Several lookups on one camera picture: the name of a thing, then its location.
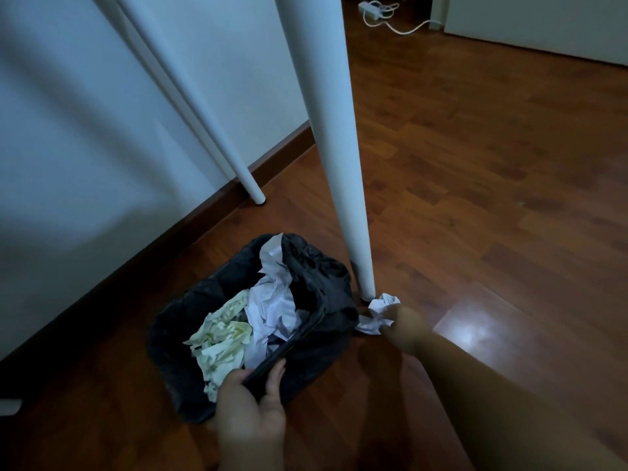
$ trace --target parquet flooring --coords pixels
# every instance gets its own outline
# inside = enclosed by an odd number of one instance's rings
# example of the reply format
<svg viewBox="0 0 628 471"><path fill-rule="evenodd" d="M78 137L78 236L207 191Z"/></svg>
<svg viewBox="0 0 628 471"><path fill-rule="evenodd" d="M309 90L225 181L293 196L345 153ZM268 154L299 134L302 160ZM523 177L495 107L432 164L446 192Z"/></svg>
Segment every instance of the parquet flooring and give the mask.
<svg viewBox="0 0 628 471"><path fill-rule="evenodd" d="M628 459L628 70L346 23L378 290ZM145 355L152 317L264 232L348 264L315 149L264 190L43 386L5 469L217 466ZM287 413L287 469L470 468L421 365L381 337L356 337Z"/></svg>

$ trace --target crumpled paper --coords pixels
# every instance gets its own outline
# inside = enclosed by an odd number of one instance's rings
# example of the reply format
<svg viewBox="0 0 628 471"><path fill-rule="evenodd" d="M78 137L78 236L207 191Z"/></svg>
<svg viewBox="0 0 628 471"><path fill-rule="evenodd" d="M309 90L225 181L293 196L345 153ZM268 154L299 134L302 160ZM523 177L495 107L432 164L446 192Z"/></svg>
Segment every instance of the crumpled paper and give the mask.
<svg viewBox="0 0 628 471"><path fill-rule="evenodd" d="M384 319L384 309L391 304L400 304L401 301L397 296L391 296L390 294L382 294L379 299L373 299L369 304L369 311L373 317L359 316L360 323L356 326L356 330L369 334L379 335L379 328L382 325L392 325L391 319Z"/></svg>
<svg viewBox="0 0 628 471"><path fill-rule="evenodd" d="M268 351L278 347L268 347L271 335L288 340L304 319L306 311L296 311L294 297L290 292L292 276L288 267L283 264L281 238L278 234L270 238L261 248L259 258L265 274L251 288L249 302L245 308L249 324L253 327L253 340L244 351L244 365L254 369L263 362Z"/></svg>
<svg viewBox="0 0 628 471"><path fill-rule="evenodd" d="M244 349L251 341L253 328L233 318L248 300L248 289L238 292L223 307L208 314L199 330L184 342L196 357L207 383L203 391L212 402L216 402L218 387L227 374L241 368L244 362Z"/></svg>

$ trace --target hand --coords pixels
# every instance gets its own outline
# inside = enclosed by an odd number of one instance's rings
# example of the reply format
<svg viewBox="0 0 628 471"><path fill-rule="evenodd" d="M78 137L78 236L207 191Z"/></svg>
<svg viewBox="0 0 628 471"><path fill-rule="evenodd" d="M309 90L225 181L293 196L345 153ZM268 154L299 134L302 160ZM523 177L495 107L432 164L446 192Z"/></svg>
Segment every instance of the hand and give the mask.
<svg viewBox="0 0 628 471"><path fill-rule="evenodd" d="M418 342L431 333L431 327L423 315L401 304L384 309L384 317L392 319L393 325L382 325L379 331L406 354L415 355Z"/></svg>
<svg viewBox="0 0 628 471"><path fill-rule="evenodd" d="M235 461L252 454L273 455L274 459L283 456L286 414L279 399L279 383L285 365L286 360L281 359L272 368L259 406L242 385L251 371L234 370L225 377L216 405L218 442L225 461L230 456Z"/></svg>

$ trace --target black trash bag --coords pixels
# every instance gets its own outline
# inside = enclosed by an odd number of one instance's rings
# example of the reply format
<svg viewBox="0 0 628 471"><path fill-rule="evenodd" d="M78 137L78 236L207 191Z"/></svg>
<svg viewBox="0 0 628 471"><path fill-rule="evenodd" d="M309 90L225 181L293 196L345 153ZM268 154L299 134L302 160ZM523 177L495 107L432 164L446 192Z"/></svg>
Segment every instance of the black trash bag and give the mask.
<svg viewBox="0 0 628 471"><path fill-rule="evenodd" d="M155 318L148 337L148 355L159 368L177 412L185 421L208 420L213 417L216 404L203 392L203 374L183 341L199 329L207 314L263 277L258 272L262 267L259 250L271 237L267 234L255 238ZM287 403L348 347L358 314L351 299L351 276L341 262L295 234L283 235L281 249L283 262L292 275L294 305L309 311L310 317L243 383L260 400L268 372L280 358L286 357L279 394L282 403Z"/></svg>

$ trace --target brown wooden baseboard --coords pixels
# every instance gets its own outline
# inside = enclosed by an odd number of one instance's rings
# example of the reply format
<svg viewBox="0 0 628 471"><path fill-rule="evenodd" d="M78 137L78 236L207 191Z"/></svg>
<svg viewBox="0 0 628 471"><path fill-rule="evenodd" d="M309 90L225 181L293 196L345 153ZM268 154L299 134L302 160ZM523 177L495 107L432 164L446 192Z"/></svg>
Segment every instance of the brown wooden baseboard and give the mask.
<svg viewBox="0 0 628 471"><path fill-rule="evenodd" d="M265 185L314 143L310 124L305 124L251 166L253 177L260 186ZM0 361L0 397L24 398L35 393L55 371L93 342L95 334L101 337L111 329L119 317L115 306L120 299L248 198L239 180L228 182Z"/></svg>

